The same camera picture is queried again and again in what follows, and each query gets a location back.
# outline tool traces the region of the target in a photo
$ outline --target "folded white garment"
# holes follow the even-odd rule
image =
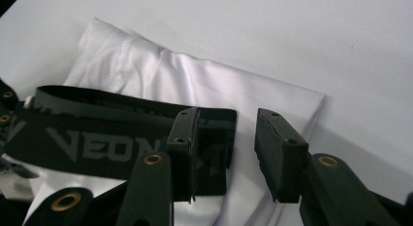
[[[163,102],[238,111],[233,161],[224,197],[197,197],[174,204],[175,225],[274,225],[274,204],[253,150],[257,109],[281,113],[309,138],[324,94],[255,75],[211,60],[174,53],[142,37],[94,19],[83,35],[79,57],[65,85]],[[30,212],[53,192],[84,186],[99,195],[122,181],[38,169]]]

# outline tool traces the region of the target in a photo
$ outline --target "letter v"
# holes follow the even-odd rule
[[[66,142],[65,139],[58,134],[58,132],[53,129],[53,128],[45,128],[46,132],[49,134],[49,136],[57,143],[58,147],[66,155],[70,158],[73,163],[76,163],[76,158],[77,158],[77,146],[79,144],[79,132],[72,132],[68,131],[66,132],[69,136],[69,142]]]

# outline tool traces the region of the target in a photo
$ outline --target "white cloth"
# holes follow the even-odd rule
[[[65,85],[238,111],[227,195],[197,197],[192,205],[175,203],[175,225],[267,225],[278,218],[281,207],[272,203],[253,151],[257,109],[283,114],[309,138],[324,94],[177,54],[98,19],[86,29],[79,52]],[[37,194],[29,213],[64,187],[84,186],[99,195],[122,182],[45,169],[40,173],[41,181],[33,181]]]

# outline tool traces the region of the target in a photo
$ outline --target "white surface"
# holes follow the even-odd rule
[[[177,52],[327,93],[312,150],[404,202],[413,190],[412,1],[19,0],[0,19],[0,71],[23,95],[60,84],[99,17]]]
[[[283,114],[309,138],[324,94],[177,54],[98,19],[88,25],[79,46],[80,54],[64,85],[238,112],[225,198],[196,197],[192,205],[175,203],[175,225],[264,225],[279,218],[281,207],[272,202],[253,151],[257,110],[267,108]],[[121,183],[46,169],[35,172],[40,172],[44,182],[29,214],[59,189],[84,186],[97,196]]]

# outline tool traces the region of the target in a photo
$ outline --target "brass screw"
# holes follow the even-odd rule
[[[0,122],[8,122],[10,120],[10,116],[9,115],[3,115],[0,117]]]
[[[7,98],[7,97],[11,97],[13,96],[13,92],[4,92],[3,93],[3,97]]]
[[[162,156],[160,155],[149,155],[143,160],[146,165],[156,165],[162,161]]]
[[[333,158],[331,158],[331,157],[329,157],[329,156],[321,156],[321,157],[319,157],[319,162],[320,162],[322,165],[327,166],[327,167],[330,167],[330,168],[336,168],[336,167],[338,167],[338,162],[337,162],[335,159],[333,159]]]
[[[79,192],[67,193],[63,196],[60,196],[58,199],[56,199],[52,203],[52,210],[64,211],[64,210],[70,209],[72,207],[75,207],[80,202],[81,199],[82,199],[82,196],[80,195]]]

